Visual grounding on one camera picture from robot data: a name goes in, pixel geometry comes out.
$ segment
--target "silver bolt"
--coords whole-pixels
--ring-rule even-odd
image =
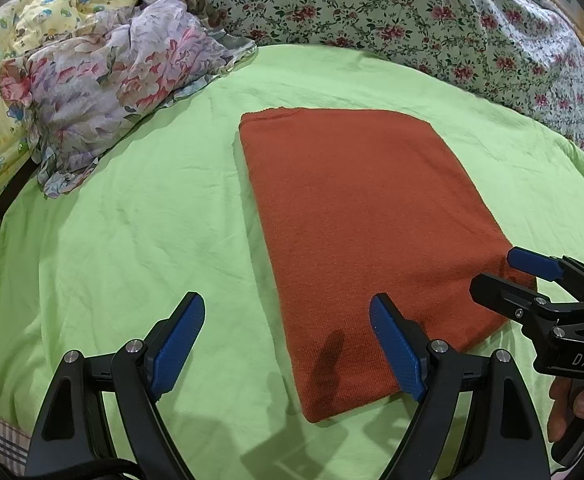
[[[510,352],[508,352],[507,350],[501,349],[496,351],[496,359],[498,359],[502,363],[509,363],[510,359],[512,359],[512,356],[510,355]]]
[[[432,341],[431,344],[432,344],[432,349],[437,354],[444,354],[445,352],[447,352],[450,349],[450,345],[448,345],[448,343],[443,341],[443,339],[434,339],[434,341]]]
[[[140,339],[132,339],[125,345],[125,351],[130,354],[136,354],[142,348],[142,341]]]
[[[76,359],[78,359],[79,355],[80,353],[77,350],[70,350],[69,352],[67,352],[67,354],[65,354],[62,357],[62,360],[65,361],[66,363],[73,363],[74,361],[76,361]]]

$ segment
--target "blue object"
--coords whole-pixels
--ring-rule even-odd
[[[170,392],[176,384],[204,320],[205,304],[203,298],[197,294],[185,309],[154,360],[150,392],[155,399]]]
[[[421,402],[427,393],[421,380],[421,363],[385,305],[376,296],[370,303],[370,323],[402,391]]]
[[[563,277],[563,269],[556,260],[519,247],[510,249],[508,263],[510,267],[538,276],[546,282],[555,282]]]

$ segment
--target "folded orange cloth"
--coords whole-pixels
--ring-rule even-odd
[[[398,390],[370,327],[377,292],[463,351],[504,321],[472,302],[475,275],[535,287],[508,266],[512,245],[428,123],[278,108],[243,115],[240,135],[310,422]]]

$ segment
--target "plaid fabric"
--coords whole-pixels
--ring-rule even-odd
[[[24,475],[28,448],[29,437],[0,420],[0,463],[11,472]]]

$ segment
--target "green bed sheet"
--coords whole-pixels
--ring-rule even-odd
[[[378,478],[415,405],[397,396],[320,424],[301,415],[237,140],[241,115],[268,107],[383,108],[429,121],[513,244],[584,260],[584,153],[563,137],[369,54],[263,48],[140,124],[79,189],[49,200],[30,182],[12,204],[0,229],[0,417],[31,431],[64,352],[115,351],[195,290],[205,325],[159,402],[194,475]],[[566,298],[554,285],[540,290]],[[498,347],[514,354],[544,424],[550,379],[533,371],[530,342],[508,324],[476,351]],[[116,446],[130,456],[113,401],[107,394]],[[463,394],[439,474],[453,463],[468,403]]]

